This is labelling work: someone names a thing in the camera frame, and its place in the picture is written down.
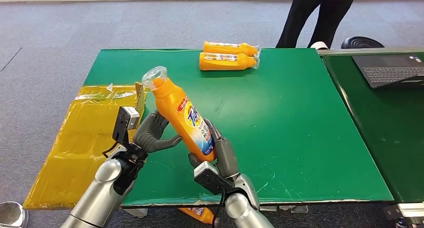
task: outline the yellow plastic sheet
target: yellow plastic sheet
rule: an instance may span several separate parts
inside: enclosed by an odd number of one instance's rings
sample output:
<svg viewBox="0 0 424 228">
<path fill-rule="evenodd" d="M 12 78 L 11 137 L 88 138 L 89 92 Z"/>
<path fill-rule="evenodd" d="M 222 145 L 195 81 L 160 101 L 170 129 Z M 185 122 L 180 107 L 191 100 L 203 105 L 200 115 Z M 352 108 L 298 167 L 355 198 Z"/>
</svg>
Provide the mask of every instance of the yellow plastic sheet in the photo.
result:
<svg viewBox="0 0 424 228">
<path fill-rule="evenodd" d="M 144 104 L 144 92 L 141 98 Z M 137 100 L 135 86 L 82 87 L 68 108 L 24 208 L 74 207 L 106 159 L 102 151 L 115 142 L 112 132 L 119 106 L 135 107 Z"/>
</svg>

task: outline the tide bottle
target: tide bottle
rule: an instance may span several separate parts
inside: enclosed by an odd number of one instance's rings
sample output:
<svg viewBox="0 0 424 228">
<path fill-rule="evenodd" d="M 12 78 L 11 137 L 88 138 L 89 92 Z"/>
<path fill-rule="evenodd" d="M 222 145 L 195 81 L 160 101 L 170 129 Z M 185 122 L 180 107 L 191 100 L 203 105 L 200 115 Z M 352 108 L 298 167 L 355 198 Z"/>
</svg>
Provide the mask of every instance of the tide bottle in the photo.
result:
<svg viewBox="0 0 424 228">
<path fill-rule="evenodd" d="M 246 54 L 247 56 L 257 55 L 260 52 L 259 46 L 251 46 L 247 43 L 228 44 L 207 42 L 203 43 L 203 52 L 222 54 Z"/>
<path fill-rule="evenodd" d="M 200 53 L 200 70 L 245 70 L 247 68 L 257 69 L 259 58 L 249 57 L 246 54 L 216 54 Z"/>
<path fill-rule="evenodd" d="M 182 137 L 189 152 L 201 161 L 215 160 L 214 142 L 208 125 L 182 88 L 168 78 L 167 69 L 163 66 L 151 69 L 143 76 L 142 83 L 150 88 L 157 110 Z"/>
<path fill-rule="evenodd" d="M 193 208 L 178 208 L 178 209 L 205 224 L 212 224 L 212 222 L 214 221 L 214 214 L 208 208 L 193 207 Z M 217 222 L 218 222 L 218 218 L 215 218 L 215 224 L 214 224 L 215 227 L 217 226 Z"/>
</svg>

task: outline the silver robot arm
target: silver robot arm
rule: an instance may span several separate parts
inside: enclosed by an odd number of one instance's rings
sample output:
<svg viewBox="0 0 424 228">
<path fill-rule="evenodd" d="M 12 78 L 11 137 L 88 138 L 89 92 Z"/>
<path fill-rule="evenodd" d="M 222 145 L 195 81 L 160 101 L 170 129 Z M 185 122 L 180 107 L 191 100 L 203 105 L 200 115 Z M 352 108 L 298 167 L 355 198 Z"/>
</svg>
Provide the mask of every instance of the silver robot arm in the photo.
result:
<svg viewBox="0 0 424 228">
<path fill-rule="evenodd" d="M 132 188 L 131 183 L 122 195 L 114 190 L 121 172 L 122 166 L 118 160 L 105 161 L 61 228 L 105 227 Z"/>
<path fill-rule="evenodd" d="M 207 119 L 216 154 L 216 164 L 201 162 L 190 153 L 188 159 L 195 167 L 194 180 L 212 194 L 221 193 L 226 197 L 225 210 L 239 228 L 272 228 L 270 221 L 259 212 L 258 194 L 245 174 L 240 174 L 236 154 L 230 141 Z"/>
<path fill-rule="evenodd" d="M 176 146 L 182 138 L 159 140 L 168 121 L 154 111 L 140 124 L 129 143 L 128 130 L 134 129 L 140 115 L 133 107 L 120 107 L 113 129 L 115 144 L 120 144 L 98 168 L 94 179 L 70 212 L 61 228 L 103 228 L 133 188 L 148 153 Z"/>
</svg>

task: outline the green tabletop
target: green tabletop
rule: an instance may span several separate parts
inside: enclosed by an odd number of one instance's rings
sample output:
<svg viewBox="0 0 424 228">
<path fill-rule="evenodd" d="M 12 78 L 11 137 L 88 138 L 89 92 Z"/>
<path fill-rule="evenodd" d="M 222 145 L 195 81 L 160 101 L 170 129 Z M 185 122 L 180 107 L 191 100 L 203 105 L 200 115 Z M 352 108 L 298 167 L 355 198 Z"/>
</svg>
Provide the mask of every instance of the green tabletop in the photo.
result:
<svg viewBox="0 0 424 228">
<path fill-rule="evenodd" d="M 323 60 L 395 200 L 424 201 L 424 91 L 372 90 L 352 55 Z"/>
<path fill-rule="evenodd" d="M 259 69 L 223 72 L 201 72 L 199 53 L 102 50 L 84 85 L 133 84 L 166 66 L 232 142 L 262 203 L 393 199 L 315 50 L 265 49 Z M 155 109 L 151 94 L 145 107 Z M 219 201 L 193 181 L 187 153 L 181 143 L 151 154 L 123 205 Z"/>
</svg>

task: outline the bottle neck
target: bottle neck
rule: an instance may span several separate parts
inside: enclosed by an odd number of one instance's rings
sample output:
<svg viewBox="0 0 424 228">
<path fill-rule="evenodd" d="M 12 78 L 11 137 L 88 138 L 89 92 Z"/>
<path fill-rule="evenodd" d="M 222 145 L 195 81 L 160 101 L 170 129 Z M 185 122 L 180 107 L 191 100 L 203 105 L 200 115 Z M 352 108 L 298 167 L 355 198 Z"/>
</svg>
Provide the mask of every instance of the bottle neck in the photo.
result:
<svg viewBox="0 0 424 228">
<path fill-rule="evenodd" d="M 172 93 L 175 87 L 175 84 L 169 78 L 166 78 L 162 85 L 151 92 L 156 99 L 162 99 Z"/>
</svg>

